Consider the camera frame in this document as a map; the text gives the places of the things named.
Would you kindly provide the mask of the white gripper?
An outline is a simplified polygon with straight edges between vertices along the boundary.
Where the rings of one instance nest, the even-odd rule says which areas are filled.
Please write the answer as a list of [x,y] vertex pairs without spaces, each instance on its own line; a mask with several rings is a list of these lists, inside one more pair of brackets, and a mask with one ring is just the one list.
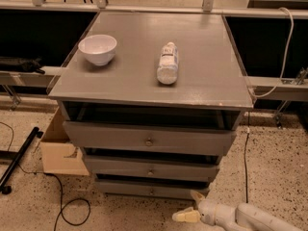
[[197,210],[189,207],[172,215],[177,222],[199,222],[211,226],[219,226],[224,230],[233,230],[236,225],[235,208],[218,204],[213,200],[205,199],[205,196],[195,190],[191,190],[191,197],[197,204]]

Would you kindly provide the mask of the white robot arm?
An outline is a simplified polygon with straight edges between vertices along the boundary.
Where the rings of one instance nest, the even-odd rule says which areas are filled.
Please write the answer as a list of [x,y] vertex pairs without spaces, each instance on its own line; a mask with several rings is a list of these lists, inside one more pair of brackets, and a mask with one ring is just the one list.
[[191,190],[196,208],[189,207],[172,215],[177,222],[199,222],[221,227],[224,231],[303,231],[251,204],[237,207],[218,204],[202,193]]

